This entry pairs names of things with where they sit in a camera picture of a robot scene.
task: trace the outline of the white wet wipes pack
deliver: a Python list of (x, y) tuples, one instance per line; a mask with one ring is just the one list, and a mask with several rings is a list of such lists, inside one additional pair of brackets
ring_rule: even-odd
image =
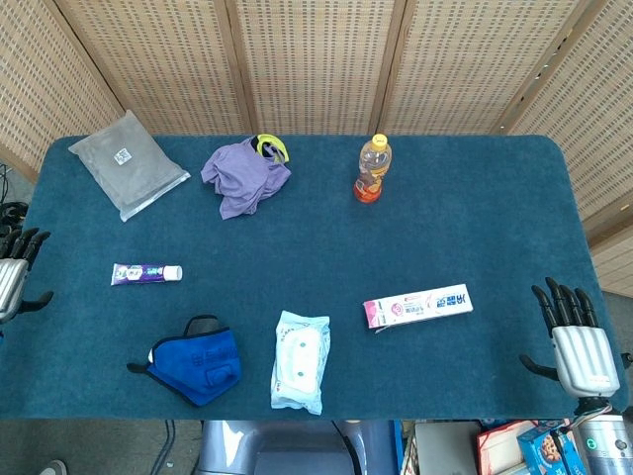
[(301, 317), (283, 311), (270, 380), (271, 408), (305, 408), (320, 415), (320, 382), (328, 353), (329, 317)]

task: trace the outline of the bottle cap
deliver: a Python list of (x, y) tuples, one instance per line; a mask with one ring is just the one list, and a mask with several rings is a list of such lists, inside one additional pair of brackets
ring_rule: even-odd
[(375, 134), (372, 137), (372, 149), (375, 151), (383, 151), (387, 149), (387, 136), (383, 134)]
[(162, 269), (162, 278), (165, 281), (182, 279), (182, 267), (179, 265), (165, 265)]

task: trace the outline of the shoe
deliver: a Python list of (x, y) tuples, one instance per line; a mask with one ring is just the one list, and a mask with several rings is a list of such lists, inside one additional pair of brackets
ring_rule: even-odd
[(68, 475), (68, 470), (61, 460), (53, 460), (40, 472), (40, 475)]

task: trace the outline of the blue felt surface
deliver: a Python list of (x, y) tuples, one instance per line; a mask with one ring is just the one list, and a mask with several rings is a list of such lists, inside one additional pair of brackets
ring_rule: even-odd
[[(552, 275), (593, 297), (612, 327), (557, 146), (541, 137), (391, 137), (374, 205), (352, 193), (364, 137), (285, 137), (293, 176), (253, 216), (221, 221), (199, 171), (237, 137), (159, 137), (192, 178), (131, 218), (81, 162), (49, 150), (29, 226), (50, 230), (26, 297), (46, 309), (4, 326), (2, 418), (312, 418), (270, 409), (282, 310), (331, 317), (326, 419), (556, 418), (576, 402), (523, 369), (554, 363), (530, 286)], [(110, 286), (114, 262), (180, 264), (179, 283)], [(466, 283), (472, 314), (367, 329), (361, 303)], [(243, 379), (195, 409), (127, 371), (197, 314), (231, 326)], [(619, 358), (620, 377), (623, 372)], [(613, 398), (626, 405), (626, 390)]]

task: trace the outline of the plastic bottle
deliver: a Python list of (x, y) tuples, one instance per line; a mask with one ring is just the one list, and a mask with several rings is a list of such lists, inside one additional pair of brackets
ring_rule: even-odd
[(375, 134), (360, 150), (360, 174), (354, 184), (354, 194), (363, 203), (373, 203), (383, 191), (383, 177), (392, 163), (392, 149), (387, 137)]

